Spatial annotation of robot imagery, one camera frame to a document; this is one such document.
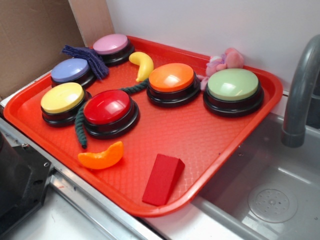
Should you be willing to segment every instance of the sink basin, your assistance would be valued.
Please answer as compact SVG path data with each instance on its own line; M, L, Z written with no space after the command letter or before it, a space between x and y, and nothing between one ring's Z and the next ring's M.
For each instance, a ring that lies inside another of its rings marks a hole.
M320 236L320 131L307 127L304 145L289 148L282 123L270 113L193 202L244 239Z

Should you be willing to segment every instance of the pink button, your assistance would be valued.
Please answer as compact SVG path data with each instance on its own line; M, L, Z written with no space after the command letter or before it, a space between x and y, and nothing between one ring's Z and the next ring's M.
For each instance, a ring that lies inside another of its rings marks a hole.
M108 90L95 95L86 104L83 114L95 125L105 125L121 119L129 111L129 95L121 90Z
M93 44L93 49L100 55L113 54L128 44L128 38L123 34L103 36Z

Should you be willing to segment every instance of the round button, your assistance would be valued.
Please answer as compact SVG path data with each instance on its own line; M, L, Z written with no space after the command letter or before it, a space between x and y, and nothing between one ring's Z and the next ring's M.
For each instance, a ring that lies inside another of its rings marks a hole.
M75 107L85 96L82 86L67 82L50 89L41 99L41 107L48 114L60 114Z
M159 92L171 93L188 87L194 81L194 70L183 63L169 63L153 70L150 86Z
M108 90L91 98L83 110L86 120L95 125L105 125L121 119L129 111L130 97L121 90Z
M257 76L246 69L229 68L213 74L208 81L209 93L220 100L239 101L252 96L258 89Z
M103 36L93 44L93 49L99 55L113 54L128 44L128 38L123 34L110 34Z
M70 82L89 70L87 60L71 58L60 62L51 71L51 77L57 83Z

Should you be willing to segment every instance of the toy orange wedge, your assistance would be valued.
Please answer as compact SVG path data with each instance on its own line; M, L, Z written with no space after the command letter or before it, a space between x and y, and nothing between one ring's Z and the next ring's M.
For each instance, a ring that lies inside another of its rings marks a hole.
M124 155L124 144L117 141L102 152L82 152L78 154L80 163L89 169L105 169L115 165Z

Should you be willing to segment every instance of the white wall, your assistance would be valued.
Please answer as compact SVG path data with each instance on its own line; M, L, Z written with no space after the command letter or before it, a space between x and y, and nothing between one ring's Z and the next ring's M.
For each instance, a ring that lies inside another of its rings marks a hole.
M234 47L289 90L300 55L320 34L319 0L106 0L116 33L208 56Z

